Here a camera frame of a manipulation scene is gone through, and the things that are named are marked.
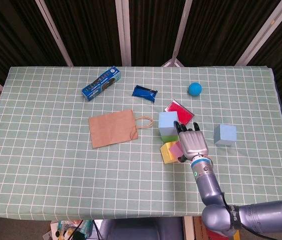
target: pink block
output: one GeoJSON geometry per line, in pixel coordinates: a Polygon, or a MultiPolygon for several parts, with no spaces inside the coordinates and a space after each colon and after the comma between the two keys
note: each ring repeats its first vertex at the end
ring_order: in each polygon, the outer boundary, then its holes
{"type": "Polygon", "coordinates": [[[174,155],[174,157],[179,158],[183,155],[182,146],[180,141],[175,143],[169,148],[169,151],[174,155]]]}

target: paper bag handle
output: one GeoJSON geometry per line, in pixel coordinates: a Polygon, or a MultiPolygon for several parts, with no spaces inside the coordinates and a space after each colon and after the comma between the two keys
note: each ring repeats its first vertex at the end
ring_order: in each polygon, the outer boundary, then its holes
{"type": "Polygon", "coordinates": [[[144,125],[144,126],[136,126],[136,129],[147,129],[153,126],[153,119],[149,116],[141,116],[141,117],[136,117],[135,120],[141,120],[141,119],[147,119],[150,121],[149,124],[144,125]]]}

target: blue box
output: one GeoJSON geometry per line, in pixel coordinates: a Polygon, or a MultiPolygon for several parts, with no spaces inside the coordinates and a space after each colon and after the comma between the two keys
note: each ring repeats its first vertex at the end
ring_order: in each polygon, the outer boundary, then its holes
{"type": "Polygon", "coordinates": [[[86,99],[90,101],[120,78],[121,72],[113,66],[99,76],[93,83],[83,88],[82,93],[86,96],[86,99]]]}
{"type": "Polygon", "coordinates": [[[218,145],[231,145],[237,140],[236,126],[220,124],[214,129],[214,143],[218,145]]]}
{"type": "Polygon", "coordinates": [[[161,136],[177,136],[174,121],[177,121],[176,111],[164,111],[159,113],[159,131],[161,136]]]}

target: stacked blocks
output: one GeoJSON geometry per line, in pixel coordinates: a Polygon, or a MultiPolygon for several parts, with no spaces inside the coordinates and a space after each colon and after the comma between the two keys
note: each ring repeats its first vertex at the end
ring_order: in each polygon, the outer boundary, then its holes
{"type": "Polygon", "coordinates": [[[220,124],[214,129],[214,143],[231,145],[236,142],[236,126],[220,124]]]}
{"type": "Polygon", "coordinates": [[[177,120],[176,111],[159,113],[159,131],[163,142],[168,143],[178,140],[177,131],[174,127],[174,121],[177,120]]]}
{"type": "Polygon", "coordinates": [[[175,156],[177,159],[181,156],[183,156],[182,146],[180,141],[177,141],[175,144],[173,144],[169,151],[172,153],[173,156],[175,156]]]}
{"type": "Polygon", "coordinates": [[[176,141],[167,142],[161,146],[161,154],[165,164],[177,162],[177,158],[169,151],[169,148],[175,143],[176,141]]]}

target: green block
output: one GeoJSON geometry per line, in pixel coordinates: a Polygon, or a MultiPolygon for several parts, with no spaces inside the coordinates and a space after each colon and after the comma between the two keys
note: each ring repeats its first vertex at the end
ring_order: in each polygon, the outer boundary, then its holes
{"type": "Polygon", "coordinates": [[[169,135],[169,136],[161,136],[161,138],[163,142],[169,143],[169,142],[178,141],[179,136],[178,135],[169,135]]]}

